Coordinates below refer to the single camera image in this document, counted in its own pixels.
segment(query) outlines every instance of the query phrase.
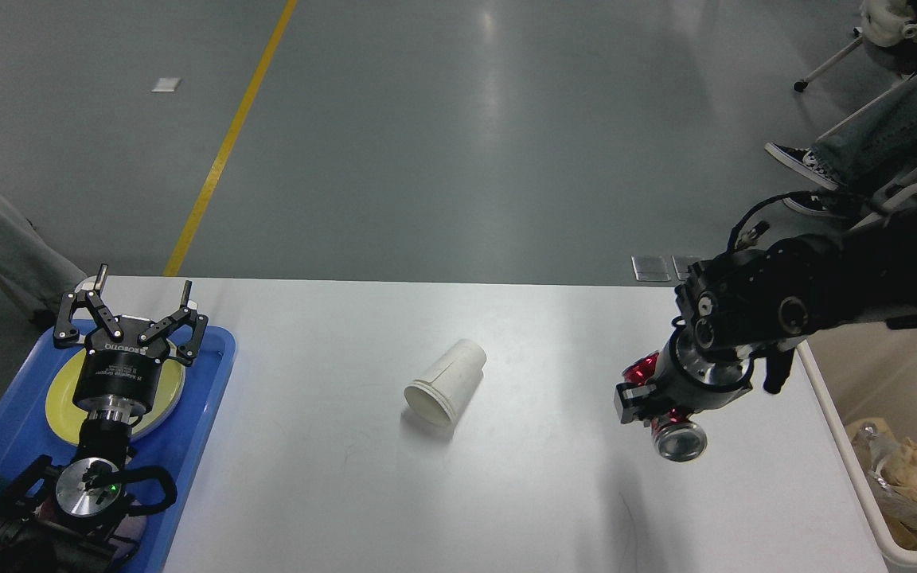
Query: white bin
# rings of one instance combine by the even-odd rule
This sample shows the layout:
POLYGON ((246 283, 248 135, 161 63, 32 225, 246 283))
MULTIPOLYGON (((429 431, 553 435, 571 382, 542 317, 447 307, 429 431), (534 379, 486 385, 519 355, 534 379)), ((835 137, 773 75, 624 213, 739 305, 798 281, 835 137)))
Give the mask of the white bin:
POLYGON ((844 429, 860 418, 879 416, 898 439, 917 442, 917 329, 842 326, 816 333, 799 354, 880 550, 894 563, 917 567, 917 552, 892 539, 844 429))

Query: gray floor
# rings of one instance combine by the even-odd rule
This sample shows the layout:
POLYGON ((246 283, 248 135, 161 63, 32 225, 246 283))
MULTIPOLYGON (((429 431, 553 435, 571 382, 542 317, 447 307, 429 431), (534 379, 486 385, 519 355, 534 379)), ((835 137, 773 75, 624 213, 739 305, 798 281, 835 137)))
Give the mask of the gray floor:
MULTIPOLYGON (((159 275, 282 9, 0 2, 0 192, 88 271, 159 275), (160 76, 183 84, 150 94, 160 76)), ((746 207, 810 188, 764 142, 888 86, 856 53, 790 90, 856 20, 826 0, 301 0, 182 271, 632 284, 630 255, 716 254, 746 207)), ((0 295, 0 395, 36 336, 0 295)))

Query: pant leg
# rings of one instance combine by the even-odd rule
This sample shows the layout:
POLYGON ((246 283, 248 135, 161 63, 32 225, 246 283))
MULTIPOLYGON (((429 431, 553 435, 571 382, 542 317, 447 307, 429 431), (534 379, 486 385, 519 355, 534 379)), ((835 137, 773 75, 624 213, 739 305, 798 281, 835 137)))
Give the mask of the pant leg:
POLYGON ((0 276, 55 310, 62 293, 86 279, 87 273, 45 244, 0 195, 0 276))
POLYGON ((917 76, 823 135, 812 150, 849 188, 876 184, 881 173, 896 170, 917 155, 917 76))

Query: table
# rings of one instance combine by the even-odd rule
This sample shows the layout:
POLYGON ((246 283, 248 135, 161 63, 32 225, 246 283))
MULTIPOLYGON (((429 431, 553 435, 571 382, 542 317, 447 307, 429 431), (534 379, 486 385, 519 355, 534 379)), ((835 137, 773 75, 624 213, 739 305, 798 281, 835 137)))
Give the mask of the table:
MULTIPOLYGON (((104 298, 158 318, 181 286, 104 298)), ((800 364, 696 416, 691 463, 618 424, 669 289, 196 279, 193 300, 239 355, 166 573, 885 571, 800 364), (403 388, 461 337, 488 359, 448 432, 403 388)))

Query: yellow floor line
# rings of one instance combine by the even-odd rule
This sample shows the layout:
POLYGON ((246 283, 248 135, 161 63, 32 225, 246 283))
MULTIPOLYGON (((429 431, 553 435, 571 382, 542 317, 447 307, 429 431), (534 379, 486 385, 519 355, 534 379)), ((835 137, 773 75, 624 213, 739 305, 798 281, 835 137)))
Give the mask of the yellow floor line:
POLYGON ((189 217, 186 218, 186 224, 182 226, 182 233, 179 240, 172 250, 171 257, 168 258, 168 264, 165 265, 164 276, 178 275, 179 268, 182 267, 182 261, 186 258, 189 251, 189 245, 193 242, 193 236, 197 234, 197 228, 201 224, 201 219, 207 212, 208 203, 211 202, 211 196, 214 195, 214 189, 218 186, 218 179, 221 178, 222 171, 225 171, 225 163, 228 162, 228 156, 232 155, 232 148, 236 146, 236 139, 240 137, 240 131, 243 130, 243 124, 247 120, 250 108, 254 105, 254 99, 257 98, 257 92, 264 81, 264 75, 271 64, 271 58, 274 57, 274 51, 281 42, 281 36, 285 32, 285 25, 288 25, 288 18, 292 18, 292 10, 295 10, 295 1, 288 0, 285 2, 285 8, 281 11, 281 18, 278 18, 278 25, 275 26, 274 32, 271 33, 271 39, 264 48, 264 55, 254 70, 254 76, 250 79, 250 86, 247 87, 247 93, 243 94, 243 100, 240 101, 240 109, 236 110, 236 117, 232 117, 232 125, 228 127, 225 133, 225 139, 221 142, 221 148, 218 149, 218 156, 214 158, 211 164, 211 171, 207 175, 204 186, 201 187, 200 195, 197 195, 197 202, 193 203, 193 210, 189 211, 189 217))

